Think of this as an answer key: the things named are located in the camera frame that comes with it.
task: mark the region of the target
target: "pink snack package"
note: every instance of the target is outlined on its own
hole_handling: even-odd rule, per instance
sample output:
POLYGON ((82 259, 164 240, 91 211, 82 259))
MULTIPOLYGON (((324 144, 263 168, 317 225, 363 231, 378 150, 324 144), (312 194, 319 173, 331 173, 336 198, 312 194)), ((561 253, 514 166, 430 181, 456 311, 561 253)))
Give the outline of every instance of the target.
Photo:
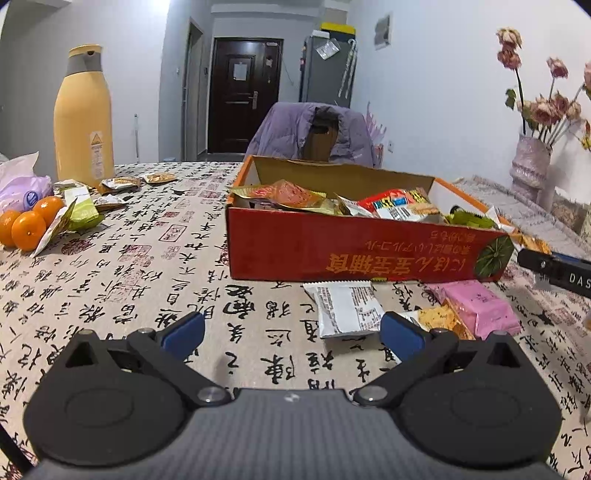
POLYGON ((478 280, 433 283, 427 285, 439 300, 447 299, 474 336, 486 339, 493 330, 510 335, 521 331, 521 325, 511 305, 500 299, 478 280))

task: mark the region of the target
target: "yellow thermos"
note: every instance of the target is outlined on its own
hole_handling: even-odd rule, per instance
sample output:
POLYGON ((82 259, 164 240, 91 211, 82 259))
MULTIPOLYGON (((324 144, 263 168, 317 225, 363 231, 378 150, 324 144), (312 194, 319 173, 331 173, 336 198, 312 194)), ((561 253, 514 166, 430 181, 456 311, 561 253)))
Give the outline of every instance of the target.
POLYGON ((99 45, 70 50, 53 113, 57 176, 92 187, 113 177, 111 96, 99 45))

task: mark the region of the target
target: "door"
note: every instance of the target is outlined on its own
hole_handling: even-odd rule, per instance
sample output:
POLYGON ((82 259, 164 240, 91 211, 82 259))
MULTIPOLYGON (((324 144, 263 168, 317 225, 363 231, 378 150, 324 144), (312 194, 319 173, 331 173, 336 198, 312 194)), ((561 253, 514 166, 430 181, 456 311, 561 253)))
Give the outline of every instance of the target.
POLYGON ((196 161, 199 154, 199 92, 201 88, 201 59, 203 54, 203 33, 192 23, 189 26, 187 54, 183 77, 183 141, 181 155, 183 161, 196 161))
POLYGON ((283 40, 217 38, 209 99, 210 153, 244 153, 279 97, 283 40))

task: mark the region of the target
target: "refrigerator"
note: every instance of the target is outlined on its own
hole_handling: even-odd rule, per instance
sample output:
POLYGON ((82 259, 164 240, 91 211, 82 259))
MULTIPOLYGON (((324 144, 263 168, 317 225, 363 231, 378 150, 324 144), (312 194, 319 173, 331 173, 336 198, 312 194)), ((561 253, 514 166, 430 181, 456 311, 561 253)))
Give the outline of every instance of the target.
POLYGON ((349 92, 349 98, 345 98, 348 77, 345 79, 340 98, 339 89, 345 73, 347 57, 353 46, 347 41, 338 41, 333 38, 333 42, 339 44, 340 51, 331 58, 323 60, 316 49, 326 41, 326 38, 310 36, 304 43, 300 67, 300 102, 328 103, 349 108, 351 92, 349 92))

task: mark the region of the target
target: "box of snacks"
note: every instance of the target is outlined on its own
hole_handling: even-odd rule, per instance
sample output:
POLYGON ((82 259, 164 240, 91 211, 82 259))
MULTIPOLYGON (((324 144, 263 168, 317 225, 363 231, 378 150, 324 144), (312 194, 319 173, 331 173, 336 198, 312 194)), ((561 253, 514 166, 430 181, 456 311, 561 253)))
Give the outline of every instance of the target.
POLYGON ((514 247, 487 210, 434 177, 251 156, 226 205, 230 274, 496 281, 514 247))

